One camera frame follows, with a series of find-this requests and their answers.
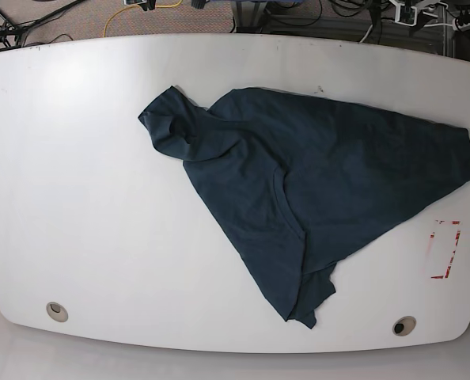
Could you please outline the dark teal T-shirt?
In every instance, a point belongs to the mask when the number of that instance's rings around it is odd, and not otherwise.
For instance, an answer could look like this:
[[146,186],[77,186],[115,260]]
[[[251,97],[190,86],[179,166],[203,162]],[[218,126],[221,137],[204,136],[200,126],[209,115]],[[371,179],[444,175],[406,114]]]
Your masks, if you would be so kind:
[[261,88],[209,108],[176,87],[139,115],[279,316],[312,328],[336,264],[470,181],[468,130]]

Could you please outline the black tripod stand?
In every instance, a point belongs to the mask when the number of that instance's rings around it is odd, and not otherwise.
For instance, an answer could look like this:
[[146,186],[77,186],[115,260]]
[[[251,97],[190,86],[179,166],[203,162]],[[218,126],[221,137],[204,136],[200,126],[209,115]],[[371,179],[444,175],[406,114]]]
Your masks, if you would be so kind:
[[68,11],[84,2],[85,0],[72,1],[38,19],[21,23],[15,23],[11,17],[0,8],[0,18],[2,19],[2,24],[0,25],[0,51],[11,51],[23,48],[30,32],[61,18]]

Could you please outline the grey metal frame leg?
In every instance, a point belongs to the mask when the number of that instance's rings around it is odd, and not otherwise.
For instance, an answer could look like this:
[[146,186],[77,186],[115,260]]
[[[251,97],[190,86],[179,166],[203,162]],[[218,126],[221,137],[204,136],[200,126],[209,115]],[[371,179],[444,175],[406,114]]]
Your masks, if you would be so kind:
[[268,1],[232,1],[235,33],[261,33],[265,24]]

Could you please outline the red tape rectangle marking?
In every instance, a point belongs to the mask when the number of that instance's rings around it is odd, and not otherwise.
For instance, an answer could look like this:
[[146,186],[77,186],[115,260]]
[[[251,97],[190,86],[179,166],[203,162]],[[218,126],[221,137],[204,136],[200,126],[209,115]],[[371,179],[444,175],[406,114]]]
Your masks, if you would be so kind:
[[461,222],[435,220],[426,251],[427,278],[447,279],[461,235]]

